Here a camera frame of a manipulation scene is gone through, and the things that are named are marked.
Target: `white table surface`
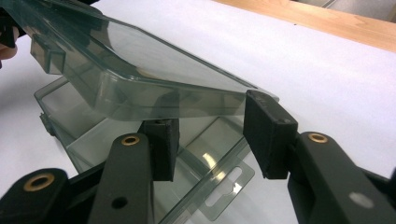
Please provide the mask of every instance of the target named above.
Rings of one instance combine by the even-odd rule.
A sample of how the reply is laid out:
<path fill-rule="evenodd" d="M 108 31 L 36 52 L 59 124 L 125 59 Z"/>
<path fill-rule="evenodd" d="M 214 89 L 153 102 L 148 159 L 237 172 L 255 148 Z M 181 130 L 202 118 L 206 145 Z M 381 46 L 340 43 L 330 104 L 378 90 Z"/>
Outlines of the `white table surface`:
<path fill-rule="evenodd" d="M 126 21 L 280 98 L 299 132 L 332 136 L 360 167 L 389 177 L 396 165 L 396 53 L 208 0 L 102 0 Z M 0 195 L 47 167 L 76 175 L 38 117 L 34 92 L 56 79 L 29 54 L 30 38 L 0 70 Z M 297 223 L 287 181 L 256 175 L 215 223 Z M 199 211 L 188 223 L 209 222 Z"/>

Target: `wooden surface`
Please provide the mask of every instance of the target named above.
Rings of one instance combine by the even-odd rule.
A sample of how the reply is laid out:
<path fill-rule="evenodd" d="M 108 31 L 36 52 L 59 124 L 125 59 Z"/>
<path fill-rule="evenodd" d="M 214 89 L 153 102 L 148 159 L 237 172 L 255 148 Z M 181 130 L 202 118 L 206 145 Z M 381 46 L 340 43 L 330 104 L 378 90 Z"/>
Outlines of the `wooden surface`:
<path fill-rule="evenodd" d="M 290 0 L 215 1 L 396 52 L 396 23 L 314 7 Z"/>

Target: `brass insert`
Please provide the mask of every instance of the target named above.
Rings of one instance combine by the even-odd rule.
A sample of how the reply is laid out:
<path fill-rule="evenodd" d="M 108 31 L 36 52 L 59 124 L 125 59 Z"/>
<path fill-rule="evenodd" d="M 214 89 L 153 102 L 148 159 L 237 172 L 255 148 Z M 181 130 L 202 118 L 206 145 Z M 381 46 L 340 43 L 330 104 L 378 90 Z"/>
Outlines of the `brass insert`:
<path fill-rule="evenodd" d="M 325 135 L 320 134 L 320 133 L 311 133 L 308 135 L 309 139 L 311 141 L 316 142 L 316 143 L 327 143 L 328 139 Z"/>
<path fill-rule="evenodd" d="M 139 137 L 130 135 L 130 136 L 124 137 L 124 139 L 122 139 L 121 142 L 123 145 L 128 147 L 128 146 L 133 146 L 134 144 L 137 144 L 139 141 L 140 141 Z"/>
<path fill-rule="evenodd" d="M 51 173 L 35 175 L 30 178 L 23 186 L 25 191 L 38 191 L 48 187 L 55 180 L 55 176 Z"/>

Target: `hanging tab hole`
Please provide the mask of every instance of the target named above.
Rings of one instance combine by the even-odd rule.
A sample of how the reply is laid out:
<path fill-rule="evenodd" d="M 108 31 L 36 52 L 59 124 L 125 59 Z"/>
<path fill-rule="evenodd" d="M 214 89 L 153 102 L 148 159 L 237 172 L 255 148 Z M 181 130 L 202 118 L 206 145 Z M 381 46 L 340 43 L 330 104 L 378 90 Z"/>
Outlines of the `hanging tab hole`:
<path fill-rule="evenodd" d="M 225 177 L 220 180 L 221 182 L 212 191 L 212 193 L 205 199 L 205 205 L 212 207 L 223 195 L 228 195 L 231 193 L 238 193 L 241 190 L 241 186 L 235 183 L 236 179 L 242 174 L 242 169 L 240 167 L 235 167 L 228 173 Z M 224 173 L 218 174 L 216 178 L 221 178 Z"/>
<path fill-rule="evenodd" d="M 30 178 L 23 186 L 25 191 L 38 191 L 48 187 L 55 180 L 55 176 L 51 173 L 39 174 Z"/>
<path fill-rule="evenodd" d="M 308 135 L 309 139 L 311 141 L 316 142 L 316 143 L 327 143 L 328 139 L 325 135 L 320 134 L 320 133 L 311 133 Z"/>
<path fill-rule="evenodd" d="M 130 135 L 130 136 L 124 137 L 121 142 L 123 145 L 128 147 L 128 146 L 133 146 L 133 145 L 137 144 L 139 141 L 140 141 L 139 137 Z"/>
<path fill-rule="evenodd" d="M 113 200 L 113 203 L 111 204 L 111 207 L 114 209 L 121 209 L 125 207 L 125 205 L 128 203 L 128 200 L 126 200 L 125 197 L 119 197 Z"/>

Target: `transparent plastic tray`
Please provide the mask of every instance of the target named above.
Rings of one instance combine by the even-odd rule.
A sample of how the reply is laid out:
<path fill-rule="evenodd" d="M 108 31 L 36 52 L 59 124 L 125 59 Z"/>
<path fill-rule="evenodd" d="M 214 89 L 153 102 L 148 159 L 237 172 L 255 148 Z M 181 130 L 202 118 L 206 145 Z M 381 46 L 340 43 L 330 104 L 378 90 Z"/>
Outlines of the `transparent plastic tray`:
<path fill-rule="evenodd" d="M 31 53 L 63 74 L 97 113 L 117 120 L 242 115 L 255 86 L 93 7 L 0 0 L 32 38 Z"/>
<path fill-rule="evenodd" d="M 137 132 L 141 124 L 98 114 L 64 77 L 38 91 L 35 98 L 44 111 L 41 118 L 47 130 L 58 137 L 80 173 L 105 161 L 113 140 Z M 250 151 L 242 135 L 242 119 L 179 119 L 174 182 L 154 182 L 157 223 L 184 223 L 196 209 L 215 220 L 254 176 L 242 162 Z M 235 169 L 239 175 L 231 177 Z M 220 183 L 228 183 L 231 191 L 219 195 Z"/>

